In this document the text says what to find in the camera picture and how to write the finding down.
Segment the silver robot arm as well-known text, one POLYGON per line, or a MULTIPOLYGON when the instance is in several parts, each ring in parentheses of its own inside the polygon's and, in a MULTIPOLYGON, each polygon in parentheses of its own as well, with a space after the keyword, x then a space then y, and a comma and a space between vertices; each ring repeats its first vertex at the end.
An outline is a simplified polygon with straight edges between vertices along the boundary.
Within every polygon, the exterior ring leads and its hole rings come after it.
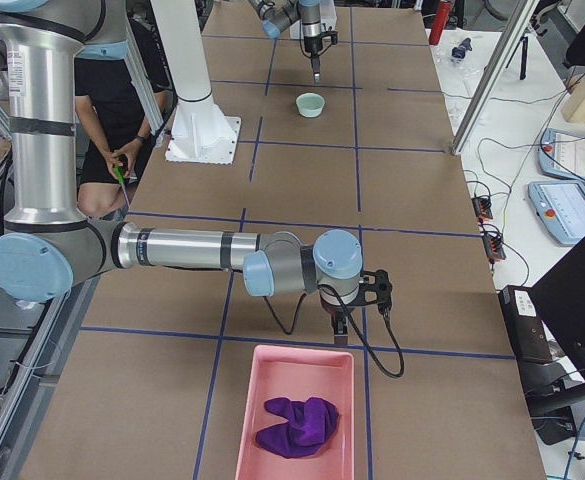
POLYGON ((219 270, 241 273, 256 297, 318 293, 339 343, 355 328, 354 308, 374 305, 388 317, 388 275, 364 269, 349 232, 330 230, 304 245, 288 232, 140 229, 79 211, 74 61, 80 53, 123 58, 128 26, 121 1, 0 1, 15 180, 0 236, 0 288, 44 302, 113 269, 219 270))
POLYGON ((320 1, 253 1, 249 4, 261 20, 261 26, 270 39, 278 39, 294 24, 299 24, 299 45, 302 55, 310 61, 313 81, 321 82, 321 56, 338 44, 338 31, 325 23, 320 1))

